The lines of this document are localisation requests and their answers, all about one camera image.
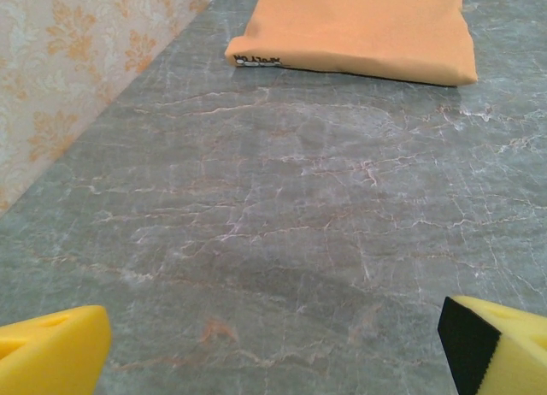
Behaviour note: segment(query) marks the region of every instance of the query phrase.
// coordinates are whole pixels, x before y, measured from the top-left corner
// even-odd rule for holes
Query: wallpaper
[[[210,0],[0,0],[0,215]]]

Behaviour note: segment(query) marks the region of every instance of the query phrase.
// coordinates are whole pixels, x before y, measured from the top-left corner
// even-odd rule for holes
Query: folded orange fabric
[[[226,59],[434,85],[477,81],[462,0],[259,0]]]

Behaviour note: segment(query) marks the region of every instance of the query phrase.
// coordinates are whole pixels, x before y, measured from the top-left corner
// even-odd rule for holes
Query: black foam edge
[[[444,300],[437,331],[459,395],[477,395],[500,331],[450,297]]]

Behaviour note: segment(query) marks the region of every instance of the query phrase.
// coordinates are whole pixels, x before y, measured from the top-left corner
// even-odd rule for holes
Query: marble countertop
[[[447,295],[547,315],[547,0],[459,89],[261,68],[215,0],[0,220],[0,323],[109,311],[98,391],[451,391]]]

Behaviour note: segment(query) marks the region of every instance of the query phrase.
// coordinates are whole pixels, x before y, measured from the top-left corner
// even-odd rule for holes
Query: floral wallpaper
[[[0,0],[0,215],[210,0]]]

